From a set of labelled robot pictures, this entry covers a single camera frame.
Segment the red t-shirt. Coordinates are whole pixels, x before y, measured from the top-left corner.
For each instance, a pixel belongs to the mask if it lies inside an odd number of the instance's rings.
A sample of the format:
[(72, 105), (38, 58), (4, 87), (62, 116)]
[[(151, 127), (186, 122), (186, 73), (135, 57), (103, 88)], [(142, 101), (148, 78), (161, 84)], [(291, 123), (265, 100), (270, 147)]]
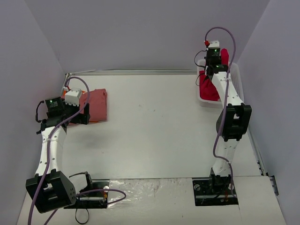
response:
[[(206, 65), (208, 64), (229, 64), (229, 54), (227, 49), (207, 49), (205, 57)], [(217, 102), (219, 100), (219, 94), (217, 89), (209, 79), (204, 80), (204, 76), (199, 76), (199, 91), (200, 98), (203, 100)]]

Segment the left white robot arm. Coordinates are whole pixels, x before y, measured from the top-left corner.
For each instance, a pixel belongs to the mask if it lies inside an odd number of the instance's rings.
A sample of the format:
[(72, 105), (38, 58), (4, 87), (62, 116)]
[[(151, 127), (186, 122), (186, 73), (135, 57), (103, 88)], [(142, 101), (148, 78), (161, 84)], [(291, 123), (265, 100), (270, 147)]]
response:
[(62, 172), (62, 152), (69, 123), (87, 125), (90, 104), (68, 105), (61, 97), (44, 100), (47, 118), (40, 120), (42, 136), (40, 163), (26, 190), (39, 213), (57, 210), (75, 203), (75, 187)]

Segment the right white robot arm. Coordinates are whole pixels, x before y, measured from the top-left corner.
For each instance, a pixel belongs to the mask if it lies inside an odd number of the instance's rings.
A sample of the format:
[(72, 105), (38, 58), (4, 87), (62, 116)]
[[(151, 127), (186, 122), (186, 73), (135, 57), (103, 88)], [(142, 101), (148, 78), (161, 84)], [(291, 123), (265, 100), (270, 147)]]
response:
[(213, 46), (207, 47), (205, 52), (205, 64), (199, 71), (199, 97), (205, 103), (222, 105), (213, 146), (216, 161), (208, 181), (209, 191), (219, 194), (233, 187), (232, 160), (238, 143), (247, 132), (252, 108), (242, 101), (231, 80), (228, 51)]

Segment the white plastic basket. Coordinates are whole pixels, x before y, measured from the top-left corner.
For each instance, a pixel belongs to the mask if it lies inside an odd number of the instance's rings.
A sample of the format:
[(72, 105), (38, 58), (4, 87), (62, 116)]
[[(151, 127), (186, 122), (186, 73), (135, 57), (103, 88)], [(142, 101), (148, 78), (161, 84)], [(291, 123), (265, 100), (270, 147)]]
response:
[(229, 77), (226, 77), (225, 72), (220, 72), (216, 74), (216, 77), (213, 78), (212, 84), (217, 89), (219, 94), (219, 100), (217, 102), (203, 100), (200, 98), (199, 94), (199, 68), (197, 67), (197, 75), (196, 79), (197, 85), (197, 97), (200, 100), (200, 105), (203, 107), (214, 107), (214, 108), (222, 108), (224, 107), (224, 100), (227, 100), (227, 104), (232, 104), (233, 106), (241, 105), (244, 103), (244, 95), (242, 89), (242, 82), (240, 78), (240, 71), (237, 64), (233, 63), (230, 68)]

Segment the pink folded t-shirt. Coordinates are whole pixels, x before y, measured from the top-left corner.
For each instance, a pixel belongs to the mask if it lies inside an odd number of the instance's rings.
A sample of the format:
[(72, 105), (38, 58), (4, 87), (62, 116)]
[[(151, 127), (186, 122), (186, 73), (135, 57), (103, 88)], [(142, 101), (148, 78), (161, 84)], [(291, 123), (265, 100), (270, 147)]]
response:
[(90, 91), (90, 119), (89, 123), (106, 121), (107, 119), (107, 92), (106, 89)]

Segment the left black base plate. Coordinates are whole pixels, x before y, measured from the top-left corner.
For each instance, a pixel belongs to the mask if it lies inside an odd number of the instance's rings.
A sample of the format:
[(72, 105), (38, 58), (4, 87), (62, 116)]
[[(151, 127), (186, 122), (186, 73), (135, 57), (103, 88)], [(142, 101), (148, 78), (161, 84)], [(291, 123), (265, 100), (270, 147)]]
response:
[[(79, 172), (70, 175), (68, 178), (74, 180), (74, 177), (80, 176), (80, 183), (77, 184), (79, 187), (76, 190), (77, 194), (86, 192), (94, 189), (109, 188), (109, 180), (104, 179), (92, 179), (91, 175), (85, 172)], [(74, 205), (64, 207), (64, 209), (106, 209), (108, 203), (108, 193), (92, 192), (83, 194), (76, 197)]]

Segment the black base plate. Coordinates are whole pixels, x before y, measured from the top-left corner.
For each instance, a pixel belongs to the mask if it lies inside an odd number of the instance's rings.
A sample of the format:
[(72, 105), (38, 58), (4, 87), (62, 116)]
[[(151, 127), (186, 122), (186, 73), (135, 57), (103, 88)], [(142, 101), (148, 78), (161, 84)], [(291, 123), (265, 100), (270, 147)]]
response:
[[(109, 180), (104, 179), (92, 179), (91, 175), (85, 172), (79, 172), (70, 175), (68, 178), (74, 180), (74, 177), (80, 176), (80, 183), (77, 184), (79, 187), (76, 190), (77, 194), (86, 192), (94, 189), (109, 188)], [(108, 193), (92, 192), (83, 194), (76, 197), (74, 205), (64, 207), (64, 209), (106, 209), (108, 203)]]
[(208, 178), (192, 179), (195, 206), (227, 206), (238, 205), (236, 191), (231, 184), (221, 185), (213, 189)]

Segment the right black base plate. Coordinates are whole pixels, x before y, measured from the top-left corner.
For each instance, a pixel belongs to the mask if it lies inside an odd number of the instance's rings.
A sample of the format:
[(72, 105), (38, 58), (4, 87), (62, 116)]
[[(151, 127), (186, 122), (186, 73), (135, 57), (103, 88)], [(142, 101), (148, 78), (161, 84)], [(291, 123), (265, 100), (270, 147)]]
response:
[(192, 179), (195, 206), (227, 206), (238, 205), (236, 191), (231, 184), (221, 185), (213, 189), (208, 178)]

